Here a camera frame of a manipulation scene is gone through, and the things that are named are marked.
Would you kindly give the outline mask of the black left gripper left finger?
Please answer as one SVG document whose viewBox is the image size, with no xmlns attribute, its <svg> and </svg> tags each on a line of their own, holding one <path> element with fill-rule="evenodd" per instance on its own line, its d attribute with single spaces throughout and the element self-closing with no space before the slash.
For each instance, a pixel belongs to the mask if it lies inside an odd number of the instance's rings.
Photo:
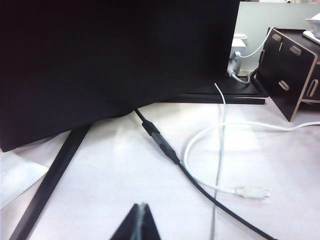
<svg viewBox="0 0 320 240">
<path fill-rule="evenodd" d="M 141 240 L 142 239 L 141 223 L 142 223 L 141 208 L 137 203 L 135 203 L 110 239 L 111 240 Z"/>
</svg>

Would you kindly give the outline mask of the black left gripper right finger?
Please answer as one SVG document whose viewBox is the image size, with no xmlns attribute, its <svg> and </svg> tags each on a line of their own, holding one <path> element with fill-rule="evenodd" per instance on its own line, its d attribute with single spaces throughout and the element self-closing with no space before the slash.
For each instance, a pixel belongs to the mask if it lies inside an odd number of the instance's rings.
<svg viewBox="0 0 320 240">
<path fill-rule="evenodd" d="M 151 209 L 146 203 L 141 205 L 139 239 L 161 240 Z"/>
</svg>

